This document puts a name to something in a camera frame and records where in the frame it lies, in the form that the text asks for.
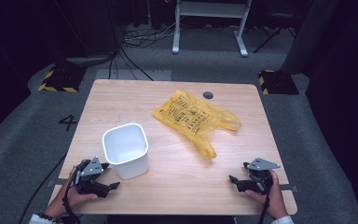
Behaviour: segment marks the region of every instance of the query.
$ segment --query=yellow and black hazard tape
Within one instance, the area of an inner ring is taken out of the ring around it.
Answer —
[[[263,94],[294,94],[298,95],[295,82],[291,75],[283,71],[262,70],[258,73],[258,82],[260,83]]]
[[[86,72],[87,68],[71,69],[70,72],[64,73],[52,67],[42,84],[39,86],[39,91],[69,91],[78,92],[80,82]]]

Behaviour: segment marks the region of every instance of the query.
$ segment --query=dark background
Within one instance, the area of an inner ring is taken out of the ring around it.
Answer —
[[[98,52],[117,47],[111,41],[110,19],[104,8],[114,15],[111,22],[117,35],[122,25],[147,23],[144,0],[57,2],[67,18],[55,1],[0,1],[0,123],[30,94],[27,82],[41,68],[65,57],[94,53],[76,35]],[[174,1],[151,0],[150,4],[154,28],[172,22]],[[256,24],[255,12],[248,27]],[[358,1],[339,1],[303,73],[310,78],[307,96],[314,116],[358,200]]]

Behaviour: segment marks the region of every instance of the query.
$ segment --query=white plastic container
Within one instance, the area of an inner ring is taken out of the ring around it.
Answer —
[[[147,171],[148,149],[144,129],[137,123],[118,126],[103,135],[105,157],[123,179],[130,179]]]

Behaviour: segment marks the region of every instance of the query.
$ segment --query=gray floor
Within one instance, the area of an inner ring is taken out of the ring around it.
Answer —
[[[177,55],[171,52],[172,36],[147,48],[124,50],[155,80],[247,83],[256,85],[261,92],[258,71],[279,69],[293,38],[283,31],[253,54],[252,50],[267,37],[261,30],[251,30],[243,35],[250,53],[242,58],[233,30],[232,27],[187,30],[181,36]],[[113,65],[111,77],[133,79],[122,57],[117,56],[116,63],[118,73]],[[58,121],[69,115],[79,120],[92,82],[108,77],[109,63],[90,67],[78,93],[38,91],[51,66],[32,76],[29,80],[32,94],[0,125],[0,223],[19,222],[37,186],[64,156],[76,126],[67,132],[66,125]],[[139,79],[147,79],[134,66],[131,68]],[[351,183],[324,141],[305,96],[309,80],[301,74],[293,79],[299,95],[260,93],[289,181],[297,189],[298,212],[293,219],[295,223],[358,223]],[[27,223],[32,213],[44,210],[60,168],[36,194],[22,223]],[[81,217],[85,224],[102,224],[104,219],[105,216]],[[258,216],[238,218],[239,223],[257,220]]]

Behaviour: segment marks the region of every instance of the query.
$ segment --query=metal stand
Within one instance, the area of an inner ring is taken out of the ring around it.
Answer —
[[[180,40],[180,16],[201,16],[201,17],[223,17],[241,18],[239,31],[234,31],[235,38],[240,48],[241,56],[247,57],[248,51],[242,40],[243,28],[248,18],[252,0],[246,0],[246,4],[226,4],[226,3],[204,3],[204,2],[182,2],[177,0],[176,4],[176,25],[173,36],[172,53],[179,53]]]

